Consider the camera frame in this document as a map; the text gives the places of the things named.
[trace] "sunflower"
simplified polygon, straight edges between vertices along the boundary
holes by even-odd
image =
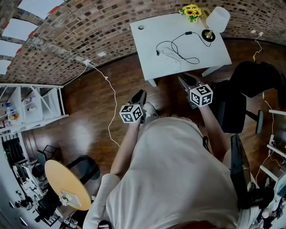
[[[185,9],[185,15],[187,16],[193,16],[195,13],[194,9]]]
[[[199,17],[202,15],[202,11],[200,8],[193,9],[193,16]]]
[[[183,7],[183,9],[196,9],[198,8],[198,5],[197,4],[190,4],[190,5],[187,5],[185,7]]]

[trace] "wooden floor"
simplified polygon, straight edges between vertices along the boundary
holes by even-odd
[[[229,79],[235,67],[242,61],[252,60],[252,55],[259,50],[254,41],[226,40],[232,65],[225,66],[213,74],[204,78],[205,82]],[[286,49],[268,43],[262,43],[263,50],[256,55],[257,61],[265,61],[275,65],[280,71],[286,73]],[[119,109],[139,89],[145,89],[150,101],[161,116],[176,113],[179,116],[191,118],[200,124],[202,132],[202,118],[199,110],[191,110],[186,100],[186,93],[178,84],[177,76],[167,76],[157,80],[158,87],[153,88],[147,83],[142,74],[137,55],[131,55],[113,62],[101,71],[108,76],[112,86],[116,90],[118,107],[116,117],[111,124],[110,132],[113,139],[119,144],[126,132],[126,125],[119,117]],[[202,70],[194,71],[199,75]],[[265,92],[265,98],[273,109],[279,109],[277,92],[274,89]],[[108,124],[114,114],[114,94],[103,76],[96,71],[81,76],[63,89],[63,99],[66,113],[70,116],[46,127],[23,132],[23,137],[30,157],[36,157],[36,150],[43,150],[45,146],[59,147],[61,153],[58,160],[67,164],[75,160],[79,155],[87,154],[99,165],[103,173],[107,173],[118,149],[118,146],[109,138]],[[264,126],[261,134],[255,134],[256,123],[246,117],[244,130],[240,134],[244,149],[250,162],[251,171],[256,174],[259,165],[268,156],[266,144],[271,135],[272,115],[268,106],[262,100],[262,96],[249,98],[247,109],[254,113],[264,111]],[[277,131],[278,122],[274,116],[274,132]],[[282,159],[275,154],[279,163]],[[268,159],[266,166],[277,167],[275,161]]]

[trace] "white t-shirt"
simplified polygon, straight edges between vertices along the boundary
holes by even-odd
[[[186,221],[235,228],[239,216],[230,170],[202,145],[198,127],[161,118],[140,129],[131,165],[122,180],[102,178],[84,221],[96,229],[166,229]]]

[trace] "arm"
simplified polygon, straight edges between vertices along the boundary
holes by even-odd
[[[134,147],[137,143],[139,133],[140,119],[138,122],[129,124],[127,133],[116,153],[112,163],[110,173],[117,175],[120,179],[124,176],[130,166]]]
[[[213,155],[222,162],[224,155],[228,150],[228,143],[225,139],[225,134],[209,106],[199,107],[199,109],[210,139],[210,146]]]

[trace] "round wooden table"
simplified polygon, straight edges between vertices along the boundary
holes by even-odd
[[[98,171],[98,169],[94,169],[90,174],[87,174],[79,180],[73,172],[69,170],[69,168],[76,165],[79,161],[77,159],[65,166],[58,161],[48,160],[45,163],[45,173],[50,186],[58,196],[61,196],[61,191],[76,195],[81,206],[72,203],[69,203],[69,205],[75,209],[85,211],[88,210],[91,205],[91,198],[84,187],[84,184]]]

